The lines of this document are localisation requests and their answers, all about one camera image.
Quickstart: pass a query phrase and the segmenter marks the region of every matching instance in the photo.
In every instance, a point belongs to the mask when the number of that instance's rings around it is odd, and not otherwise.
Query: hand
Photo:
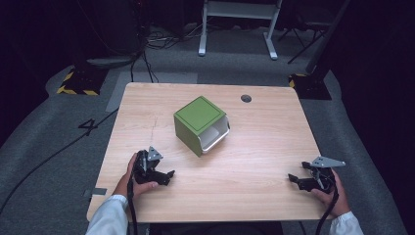
[[[116,186],[116,188],[113,192],[113,195],[118,194],[118,195],[124,196],[125,198],[127,197],[128,179],[131,175],[131,171],[132,171],[132,168],[134,167],[134,163],[135,163],[136,159],[137,159],[137,154],[134,154],[132,156],[131,160],[128,163],[127,172],[119,180],[119,183],[117,184],[117,186]],[[144,183],[144,184],[138,184],[137,182],[135,182],[135,180],[133,180],[133,183],[134,183],[134,187],[133,187],[134,198],[133,199],[137,199],[140,194],[145,193],[145,192],[159,186],[159,184],[157,182],[148,182],[148,183]]]
[[[335,206],[333,207],[331,215],[334,217],[338,217],[344,213],[350,212],[350,207],[348,206],[346,191],[345,191],[345,188],[343,187],[342,181],[340,180],[337,173],[334,170],[332,171],[333,171],[333,174],[335,175],[336,185],[339,191],[339,199],[337,200]],[[312,189],[311,193],[317,199],[319,199],[324,204],[324,206],[326,206],[326,209],[331,204],[333,200],[333,196],[335,194],[334,191],[331,192],[330,194],[326,194],[318,189]]]

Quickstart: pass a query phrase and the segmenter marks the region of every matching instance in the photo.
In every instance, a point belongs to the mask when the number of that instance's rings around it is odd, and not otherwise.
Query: white sleeve
[[[128,202],[124,196],[110,196],[95,211],[86,234],[126,234],[128,220],[125,208],[127,205]]]
[[[332,226],[330,227],[330,235],[346,234],[363,235],[359,221],[351,211],[333,219]]]

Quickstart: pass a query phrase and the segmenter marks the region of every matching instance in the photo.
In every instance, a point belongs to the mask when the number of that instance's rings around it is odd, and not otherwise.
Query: round hole
[[[253,98],[250,95],[242,95],[241,100],[245,103],[249,103]]]

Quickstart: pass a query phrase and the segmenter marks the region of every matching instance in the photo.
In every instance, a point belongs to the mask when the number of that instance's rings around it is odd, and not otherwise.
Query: wooden table
[[[241,96],[252,97],[244,103]],[[198,158],[174,132],[173,114],[205,96],[227,113],[230,133]],[[168,186],[135,202],[140,222],[319,219],[323,206],[291,183],[309,177],[301,162],[320,156],[294,89],[289,87],[129,83],[87,214],[111,196],[134,152],[154,146]]]

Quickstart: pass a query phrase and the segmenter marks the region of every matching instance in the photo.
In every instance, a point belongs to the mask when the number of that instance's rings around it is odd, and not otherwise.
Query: green cube
[[[176,136],[199,157],[229,133],[225,112],[204,96],[174,114],[174,127]]]

